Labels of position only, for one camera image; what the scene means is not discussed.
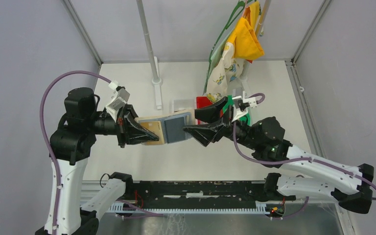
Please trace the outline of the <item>tan leather card holder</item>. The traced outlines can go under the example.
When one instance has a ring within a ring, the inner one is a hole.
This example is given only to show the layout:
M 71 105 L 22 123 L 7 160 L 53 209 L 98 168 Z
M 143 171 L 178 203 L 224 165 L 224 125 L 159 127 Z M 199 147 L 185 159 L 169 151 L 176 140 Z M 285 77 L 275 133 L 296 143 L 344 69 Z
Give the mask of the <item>tan leather card holder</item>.
M 195 116 L 194 110 L 190 109 L 162 116 L 137 117 L 135 121 L 159 138 L 158 141 L 148 141 L 143 145 L 163 145 L 191 139 L 192 136 L 183 128 L 194 125 Z

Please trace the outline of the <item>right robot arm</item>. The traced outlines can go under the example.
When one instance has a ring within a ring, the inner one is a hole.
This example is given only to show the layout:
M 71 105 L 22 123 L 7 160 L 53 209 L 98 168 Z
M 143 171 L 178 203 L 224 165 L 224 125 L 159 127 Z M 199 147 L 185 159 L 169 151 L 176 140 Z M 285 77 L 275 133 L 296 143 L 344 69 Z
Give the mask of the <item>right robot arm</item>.
M 200 125 L 188 125 L 184 131 L 203 146 L 228 138 L 235 149 L 240 146 L 252 150 L 244 159 L 269 168 L 296 171 L 303 178 L 270 173 L 265 179 L 263 194 L 270 200 L 278 197 L 324 197 L 348 211 L 367 214 L 374 201 L 374 168 L 369 164 L 350 166 L 311 154 L 284 138 L 285 129 L 275 117 L 267 117 L 253 125 L 241 121 L 249 108 L 265 99 L 257 93 L 249 98 L 235 96 L 226 110 L 227 98 L 194 111 Z

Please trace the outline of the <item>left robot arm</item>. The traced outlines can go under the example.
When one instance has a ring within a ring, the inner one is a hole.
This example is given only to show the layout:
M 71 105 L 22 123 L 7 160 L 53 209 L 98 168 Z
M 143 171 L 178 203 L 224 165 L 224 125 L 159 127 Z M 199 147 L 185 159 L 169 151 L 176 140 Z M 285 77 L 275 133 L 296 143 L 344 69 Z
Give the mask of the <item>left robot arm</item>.
M 98 111 L 100 98 L 90 88 L 77 88 L 64 101 L 65 113 L 48 138 L 53 184 L 47 222 L 39 235 L 94 235 L 102 216 L 119 198 L 134 194 L 130 174 L 114 172 L 106 185 L 81 204 L 83 176 L 97 135 L 116 136 L 120 147 L 158 140 L 153 132 L 136 123 L 133 106 L 125 104 L 112 118 Z

